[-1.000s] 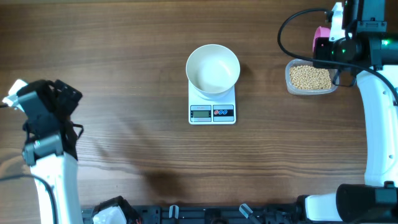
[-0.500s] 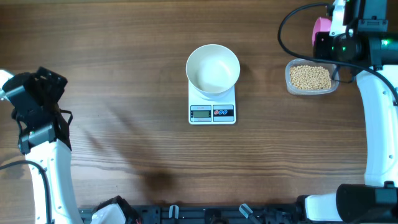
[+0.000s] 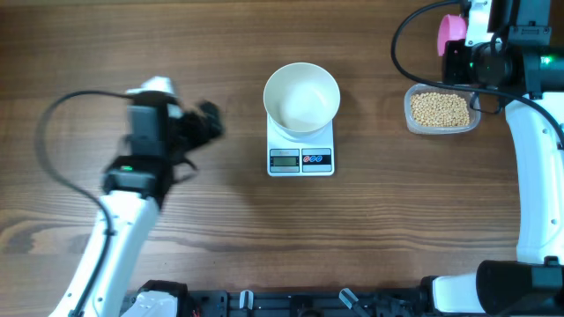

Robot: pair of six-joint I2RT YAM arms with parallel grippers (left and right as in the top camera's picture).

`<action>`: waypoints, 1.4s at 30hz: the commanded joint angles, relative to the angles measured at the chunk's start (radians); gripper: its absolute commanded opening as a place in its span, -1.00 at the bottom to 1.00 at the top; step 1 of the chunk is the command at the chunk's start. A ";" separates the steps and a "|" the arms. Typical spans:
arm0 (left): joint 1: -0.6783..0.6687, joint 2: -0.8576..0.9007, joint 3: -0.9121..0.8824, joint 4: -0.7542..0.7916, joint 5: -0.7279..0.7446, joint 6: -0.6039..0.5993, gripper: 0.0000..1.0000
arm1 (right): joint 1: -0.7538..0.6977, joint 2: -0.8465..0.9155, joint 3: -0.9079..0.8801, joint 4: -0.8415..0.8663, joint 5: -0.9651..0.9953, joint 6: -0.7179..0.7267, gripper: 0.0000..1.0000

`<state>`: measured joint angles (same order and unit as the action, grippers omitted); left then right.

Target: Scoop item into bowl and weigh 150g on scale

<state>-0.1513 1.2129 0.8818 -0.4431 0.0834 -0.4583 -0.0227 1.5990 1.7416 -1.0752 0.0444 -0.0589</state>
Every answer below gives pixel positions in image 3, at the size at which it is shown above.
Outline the pink plastic scoop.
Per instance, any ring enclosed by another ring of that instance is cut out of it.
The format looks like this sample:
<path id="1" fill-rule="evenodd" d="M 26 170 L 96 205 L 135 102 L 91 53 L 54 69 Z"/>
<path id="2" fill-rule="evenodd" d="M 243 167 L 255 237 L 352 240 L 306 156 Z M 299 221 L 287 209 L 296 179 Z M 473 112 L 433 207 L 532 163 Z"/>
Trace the pink plastic scoop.
<path id="1" fill-rule="evenodd" d="M 464 18 L 457 15 L 445 15 L 437 34 L 437 54 L 444 56 L 448 41 L 460 41 L 466 38 L 467 25 Z"/>

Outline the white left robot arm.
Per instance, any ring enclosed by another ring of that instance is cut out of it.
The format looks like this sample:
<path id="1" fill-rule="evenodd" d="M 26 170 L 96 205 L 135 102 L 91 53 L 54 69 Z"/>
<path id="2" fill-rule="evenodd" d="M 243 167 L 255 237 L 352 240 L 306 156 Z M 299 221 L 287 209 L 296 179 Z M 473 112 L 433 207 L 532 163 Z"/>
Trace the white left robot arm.
<path id="1" fill-rule="evenodd" d="M 133 269 L 148 234 L 155 226 L 170 188 L 188 177 L 174 175 L 176 166 L 193 163 L 189 151 L 223 135 L 219 108 L 203 100 L 191 109 L 170 92 L 141 91 L 122 95 L 131 132 L 130 147 L 106 168 L 103 196 L 95 197 L 65 179 L 48 159 L 45 132 L 48 121 L 70 93 L 55 101 L 41 116 L 35 150 L 42 169 L 56 182 L 94 202 L 99 211 L 85 252 L 54 316 L 117 316 Z"/>

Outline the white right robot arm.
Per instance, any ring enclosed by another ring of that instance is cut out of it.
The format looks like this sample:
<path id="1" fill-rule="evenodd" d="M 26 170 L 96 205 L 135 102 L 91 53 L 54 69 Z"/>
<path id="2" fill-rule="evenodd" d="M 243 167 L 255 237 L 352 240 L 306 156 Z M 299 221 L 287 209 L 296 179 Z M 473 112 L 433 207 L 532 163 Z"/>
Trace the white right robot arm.
<path id="1" fill-rule="evenodd" d="M 404 98 L 416 134 L 473 129 L 478 97 L 499 98 L 514 140 L 520 194 L 516 259 L 425 279 L 436 314 L 563 313 L 563 51 L 550 44 L 547 1 L 463 1 L 441 22 L 442 81 L 416 79 Z"/>

